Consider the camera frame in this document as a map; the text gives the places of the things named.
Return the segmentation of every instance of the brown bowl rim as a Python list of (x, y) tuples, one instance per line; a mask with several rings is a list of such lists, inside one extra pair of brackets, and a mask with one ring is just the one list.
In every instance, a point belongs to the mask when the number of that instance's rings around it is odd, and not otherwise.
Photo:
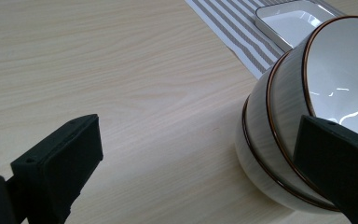
[[(279, 65), (284, 60), (284, 58), (288, 55), (289, 52), (290, 51), (284, 53), (283, 56), (273, 65), (272, 70), (270, 72), (270, 76), (268, 78), (268, 82), (269, 82), (269, 79), (271, 78), (271, 76), (273, 76), (275, 74), (275, 72), (278, 69)], [(256, 150), (254, 149), (254, 147), (253, 147), (253, 145), (251, 143), (251, 140), (250, 140), (249, 135), (248, 135), (248, 130), (246, 128), (246, 126), (247, 126), (246, 125), (246, 110), (247, 110), (248, 100), (249, 100), (249, 97), (246, 99), (246, 102), (243, 105), (243, 110), (242, 110), (242, 130), (243, 130), (243, 134), (244, 134), (245, 139), (246, 139), (246, 143), (247, 143), (249, 149), (251, 150), (253, 156), (255, 157), (255, 160), (261, 166), (261, 168), (266, 172), (266, 174), (269, 177), (271, 177), (272, 180), (274, 180), (275, 183), (277, 183), (279, 186), (281, 186), (283, 189), (285, 189), (287, 192), (289, 192), (293, 196), (297, 197), (298, 199), (300, 199), (300, 200), (302, 200), (302, 201), (304, 201), (306, 203), (312, 204), (314, 206), (320, 207), (322, 209), (325, 209), (325, 210), (329, 210), (329, 211), (333, 211), (333, 212), (340, 212), (339, 209), (337, 209), (334, 205), (323, 203), (323, 202), (317, 201), (316, 199), (312, 199), (312, 198), (310, 198), (310, 197), (308, 197), (306, 195), (303, 195), (301, 192), (299, 192), (298, 190), (292, 188), (290, 185), (285, 184), (284, 181), (280, 180), (280, 178), (277, 177), (269, 169), (269, 167), (263, 162), (263, 160), (258, 156)]]
[(313, 43), (313, 41), (315, 40), (316, 36), (322, 31), (323, 28), (325, 28), (327, 25), (331, 24), (334, 21), (340, 21), (340, 20), (346, 20), (346, 19), (358, 19), (358, 16), (342, 16), (342, 17), (337, 17), (334, 19), (331, 19), (329, 21), (324, 22), (323, 24), (321, 24), (320, 26), (318, 26), (310, 35), (306, 47), (304, 48), (304, 54), (303, 54), (303, 58), (301, 61), (301, 77), (302, 77), (302, 85), (303, 85), (303, 93), (304, 93), (304, 97), (305, 97), (305, 101), (306, 101), (306, 105), (307, 105), (307, 109), (308, 112), (310, 113), (311, 116), (316, 117), (316, 113), (315, 110), (313, 109), (313, 105), (312, 105), (312, 101), (310, 99), (310, 89), (308, 88), (308, 79), (307, 79), (307, 61), (308, 58), (310, 56), (310, 48), (311, 45)]

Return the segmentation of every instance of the bowl rim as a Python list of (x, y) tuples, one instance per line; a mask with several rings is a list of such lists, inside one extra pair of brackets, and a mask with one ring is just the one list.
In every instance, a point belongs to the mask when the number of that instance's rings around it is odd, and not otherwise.
[(307, 44), (304, 48), (304, 53), (303, 53), (303, 57), (301, 60), (301, 78), (302, 78), (302, 86), (303, 86), (302, 89), (303, 89), (308, 112), (313, 117), (316, 117), (316, 113), (315, 113), (315, 110), (312, 105), (312, 100), (310, 99), (310, 89), (308, 86), (308, 73), (307, 73), (308, 58), (310, 56), (310, 48), (312, 47), (313, 41), (315, 40), (316, 36), (322, 31), (323, 28), (325, 28), (326, 26), (328, 26), (329, 24), (331, 24), (334, 21), (340, 21), (340, 20), (346, 20), (346, 19), (358, 19), (358, 16), (342, 16), (342, 17), (333, 18), (329, 21), (324, 22), (310, 34), (310, 37), (307, 40)]
[[(284, 58), (286, 58), (286, 56), (289, 54), (290, 51), (287, 51), (286, 53), (283, 54), (283, 56), (273, 65), (269, 78), (268, 78), (268, 82), (271, 78), (271, 76), (273, 76), (276, 73), (276, 70), (278, 69), (278, 67), (280, 66), (280, 64), (282, 63), (282, 61), (284, 60)], [(264, 170), (264, 172), (266, 172), (266, 174), (275, 182), (277, 183), (279, 186), (281, 186), (283, 189), (285, 189), (287, 192), (289, 192), (290, 194), (292, 194), (293, 196), (297, 197), (298, 199), (300, 199), (301, 201), (305, 202), (305, 203), (309, 203), (311, 205), (317, 206), (319, 208), (325, 209), (325, 210), (329, 210), (329, 211), (333, 211), (333, 212), (340, 212), (339, 209), (337, 209), (334, 205), (332, 204), (328, 204), (328, 203), (324, 203), (321, 202), (317, 199), (312, 199), (309, 196), (304, 195), (303, 193), (301, 193), (299, 190), (293, 188), (291, 185), (286, 184), (284, 181), (282, 181), (279, 177), (276, 176), (276, 174), (274, 174), (274, 172), (272, 172), (269, 167), (263, 162), (263, 160), (258, 156), (255, 148), (253, 147), (251, 140), (249, 138), (248, 135), (248, 130), (247, 130), (247, 125), (246, 125), (246, 111), (247, 111), (247, 105), (248, 105), (248, 100), (249, 97), (246, 99), (245, 104), (243, 105), (243, 110), (242, 110), (242, 130), (243, 130), (243, 135), (245, 137), (246, 143), (249, 147), (249, 149), (252, 152), (252, 155), (254, 156), (255, 160), (257, 161), (257, 163), (261, 166), (261, 168)], [(272, 131), (271, 126), (269, 125), (272, 134), (274, 135), (275, 138), (275, 133)]]
[(273, 86), (273, 81), (275, 80), (274, 78), (276, 77), (276, 72), (279, 69), (280, 65), (278, 65), (276, 67), (275, 70), (271, 71), (271, 74), (268, 78), (268, 83), (267, 83), (267, 92), (266, 92), (266, 109), (267, 109), (267, 117), (268, 117), (268, 124), (269, 127), (271, 129), (272, 135), (274, 137), (275, 143), (278, 146), (278, 149), (280, 150), (281, 154), (283, 155), (284, 159), (286, 160), (286, 162), (289, 164), (290, 168), (292, 168), (293, 172), (296, 173), (296, 175), (303, 181), (305, 182), (305, 184), (310, 187), (311, 189), (313, 189), (316, 193), (318, 193), (319, 195), (321, 195), (322, 197), (324, 197), (326, 200), (328, 200), (326, 198), (326, 196), (318, 189), (318, 187), (316, 187), (314, 184), (312, 184), (312, 182), (304, 175), (302, 175), (302, 173), (298, 170), (298, 168), (295, 166), (295, 164), (293, 163), (292, 159), (289, 156), (288, 150), (286, 149), (286, 147), (283, 144), (283, 140), (282, 137), (280, 136), (277, 128), (276, 128), (276, 122), (274, 121), (274, 116), (272, 113), (272, 106), (271, 106), (271, 94), (272, 94), (272, 86)]

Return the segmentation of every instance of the white ceramic bowl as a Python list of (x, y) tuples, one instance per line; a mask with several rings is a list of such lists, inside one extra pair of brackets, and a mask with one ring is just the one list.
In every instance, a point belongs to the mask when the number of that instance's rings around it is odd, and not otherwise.
[(302, 115), (358, 133), (358, 17), (319, 26), (283, 60), (270, 85), (268, 118), (289, 163)]
[(244, 171), (271, 199), (295, 210), (328, 213), (337, 209), (296, 175), (269, 127), (266, 109), (269, 78), (286, 55), (260, 78), (245, 104), (243, 130), (237, 131), (237, 153)]

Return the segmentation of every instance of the screw hole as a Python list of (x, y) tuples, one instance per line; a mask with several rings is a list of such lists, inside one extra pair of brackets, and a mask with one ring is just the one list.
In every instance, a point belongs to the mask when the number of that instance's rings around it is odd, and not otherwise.
[(27, 163), (33, 163), (35, 162), (34, 158), (28, 158), (25, 162)]

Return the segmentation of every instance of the white dish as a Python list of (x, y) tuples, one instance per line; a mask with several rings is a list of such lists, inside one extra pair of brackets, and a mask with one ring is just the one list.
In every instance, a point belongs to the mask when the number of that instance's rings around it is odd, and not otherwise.
[(320, 24), (335, 17), (320, 5), (300, 0), (258, 8), (255, 25), (281, 49), (288, 51)]

